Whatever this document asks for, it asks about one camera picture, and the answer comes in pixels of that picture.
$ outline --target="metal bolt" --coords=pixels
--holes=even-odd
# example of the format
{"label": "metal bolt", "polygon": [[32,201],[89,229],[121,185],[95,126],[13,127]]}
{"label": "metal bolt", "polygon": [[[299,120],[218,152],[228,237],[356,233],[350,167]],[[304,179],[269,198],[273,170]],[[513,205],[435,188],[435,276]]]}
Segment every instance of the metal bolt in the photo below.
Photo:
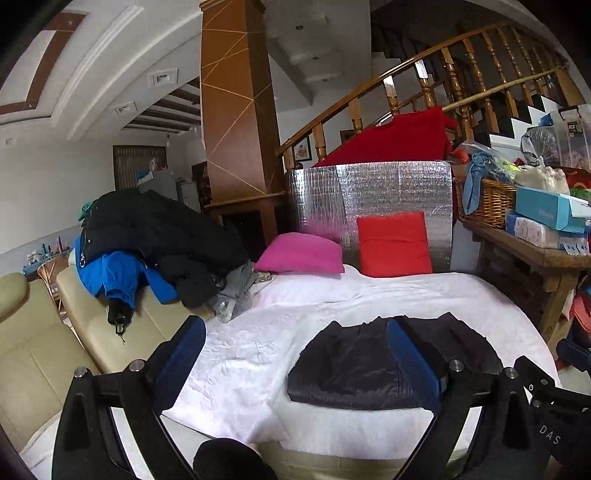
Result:
{"label": "metal bolt", "polygon": [[505,372],[505,375],[509,378],[517,378],[519,376],[519,373],[513,367],[507,367],[503,371]]}
{"label": "metal bolt", "polygon": [[459,360],[455,359],[450,360],[447,366],[449,367],[449,370],[452,370],[453,372],[461,372],[462,370],[464,370],[464,364]]}
{"label": "metal bolt", "polygon": [[74,376],[76,378],[82,378],[88,373],[88,369],[86,367],[78,367],[74,370]]}
{"label": "metal bolt", "polygon": [[129,364],[129,369],[132,372],[139,372],[140,370],[143,369],[144,365],[146,364],[146,362],[144,362],[143,360],[134,360],[133,362],[131,362]]}

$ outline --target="ceiling beam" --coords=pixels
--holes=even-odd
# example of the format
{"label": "ceiling beam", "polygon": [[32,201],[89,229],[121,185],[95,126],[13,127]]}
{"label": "ceiling beam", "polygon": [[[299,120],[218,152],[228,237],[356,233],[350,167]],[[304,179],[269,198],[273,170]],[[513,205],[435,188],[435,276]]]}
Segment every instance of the ceiling beam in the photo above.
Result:
{"label": "ceiling beam", "polygon": [[195,88],[201,89],[201,81],[200,81],[199,77],[197,77],[196,79],[191,80],[190,82],[187,82],[187,85],[190,85],[191,87],[195,87]]}
{"label": "ceiling beam", "polygon": [[176,110],[177,112],[189,113],[190,115],[197,115],[201,116],[201,110],[199,108],[195,108],[188,105],[183,105],[182,103],[171,102],[170,100],[158,100],[154,104],[155,106],[159,106],[162,108],[168,108],[171,110]]}
{"label": "ceiling beam", "polygon": [[123,130],[143,130],[143,131],[151,131],[151,132],[162,132],[162,133],[172,133],[172,134],[179,134],[179,130],[174,130],[172,128],[154,128],[154,127],[142,127],[140,125],[125,125]]}
{"label": "ceiling beam", "polygon": [[201,98],[199,98],[199,95],[187,92],[186,90],[181,90],[180,88],[173,92],[170,92],[169,95],[172,95],[176,98],[182,98],[183,100],[187,100],[194,105],[199,105],[199,103],[201,103]]}
{"label": "ceiling beam", "polygon": [[168,112],[161,112],[160,110],[152,110],[151,108],[148,108],[146,111],[144,111],[140,115],[151,116],[154,118],[162,118],[164,120],[172,120],[173,122],[181,122],[182,124],[201,125],[200,119],[195,120],[194,118],[190,118],[188,116],[176,115],[174,113],[168,113]]}
{"label": "ceiling beam", "polygon": [[176,125],[176,124],[169,124],[168,122],[162,122],[159,120],[147,120],[144,118],[134,118],[130,125],[143,125],[145,127],[160,127],[160,128],[170,128],[173,130],[183,130],[188,132],[191,130],[190,125]]}

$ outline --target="white wall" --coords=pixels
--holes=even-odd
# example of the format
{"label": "white wall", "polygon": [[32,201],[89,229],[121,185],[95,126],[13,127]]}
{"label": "white wall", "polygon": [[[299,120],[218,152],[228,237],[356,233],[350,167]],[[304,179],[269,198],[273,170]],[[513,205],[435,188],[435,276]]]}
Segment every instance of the white wall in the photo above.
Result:
{"label": "white wall", "polygon": [[113,145],[165,142],[160,133],[131,131],[68,142],[55,139],[46,122],[0,128],[0,254],[77,225],[86,202],[115,188]]}
{"label": "white wall", "polygon": [[168,168],[180,177],[191,178],[191,166],[207,160],[201,132],[170,135],[166,149]]}

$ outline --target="wooden handrail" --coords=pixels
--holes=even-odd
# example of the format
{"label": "wooden handrail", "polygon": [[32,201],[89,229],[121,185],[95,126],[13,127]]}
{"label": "wooden handrail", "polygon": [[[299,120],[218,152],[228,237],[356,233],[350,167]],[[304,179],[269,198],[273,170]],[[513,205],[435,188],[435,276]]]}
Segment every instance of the wooden handrail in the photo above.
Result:
{"label": "wooden handrail", "polygon": [[554,73],[555,71],[556,71],[556,69],[546,70],[545,72],[542,72],[542,73],[537,73],[535,75],[530,75],[528,77],[523,77],[523,78],[520,78],[517,80],[513,80],[511,82],[503,83],[499,86],[488,89],[486,92],[477,93],[477,94],[472,95],[468,98],[464,98],[463,100],[460,100],[458,102],[450,103],[449,105],[444,106],[442,108],[442,110],[444,112],[449,112],[451,110],[455,110],[456,108],[460,108],[462,106],[469,105],[470,103],[477,102],[478,100],[482,100],[483,98],[488,98],[491,95],[493,95],[494,93],[502,92],[503,90],[507,90],[511,87],[514,87],[515,85],[521,85],[522,83],[525,83],[525,82],[532,82],[533,80],[537,80],[537,79],[542,78],[546,75],[550,75],[551,73]]}
{"label": "wooden handrail", "polygon": [[478,28],[477,30],[470,31],[470,32],[464,33],[462,35],[458,35],[457,37],[450,38],[449,40],[446,40],[438,45],[435,45],[434,47],[428,48],[427,50],[422,51],[421,53],[415,55],[414,57],[412,57],[408,60],[405,60],[402,63],[399,63],[398,65],[391,68],[387,72],[384,72],[383,74],[379,75],[378,77],[368,80],[367,82],[361,84],[361,86],[359,86],[358,88],[353,90],[353,92],[351,92],[347,96],[341,98],[341,100],[336,102],[334,105],[328,107],[324,112],[322,112],[320,115],[315,117],[306,126],[301,128],[295,135],[292,135],[291,137],[289,137],[289,139],[285,143],[283,143],[283,145],[281,145],[280,147],[278,147],[275,150],[276,155],[277,156],[283,155],[283,152],[285,150],[293,147],[294,145],[296,145],[296,143],[300,142],[303,138],[310,135],[310,132],[312,131],[313,127],[315,127],[317,124],[319,124],[321,122],[326,122],[326,121],[330,120],[331,118],[333,118],[338,113],[341,113],[341,111],[343,111],[348,106],[348,104],[351,100],[353,100],[354,98],[361,97],[364,94],[370,92],[371,90],[376,88],[378,85],[380,85],[384,81],[384,79],[386,79],[387,77],[394,76],[398,73],[403,72],[404,70],[408,70],[409,68],[413,67],[413,65],[415,65],[415,63],[418,62],[419,60],[422,60],[425,57],[428,57],[429,55],[432,55],[432,54],[440,51],[442,48],[449,47],[453,44],[463,41],[466,38],[470,38],[475,35],[480,35],[483,32],[486,32],[489,30],[494,30],[499,27],[504,27],[506,25],[508,25],[508,22],[499,22],[496,24],[489,25],[487,27]]}

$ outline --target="blue box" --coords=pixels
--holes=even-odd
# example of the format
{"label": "blue box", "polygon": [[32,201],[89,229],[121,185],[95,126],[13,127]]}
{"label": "blue box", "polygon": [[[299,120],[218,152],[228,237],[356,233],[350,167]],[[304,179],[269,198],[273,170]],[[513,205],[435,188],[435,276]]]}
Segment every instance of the blue box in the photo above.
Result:
{"label": "blue box", "polygon": [[556,230],[583,233],[591,218],[589,202],[562,193],[517,187],[515,212]]}

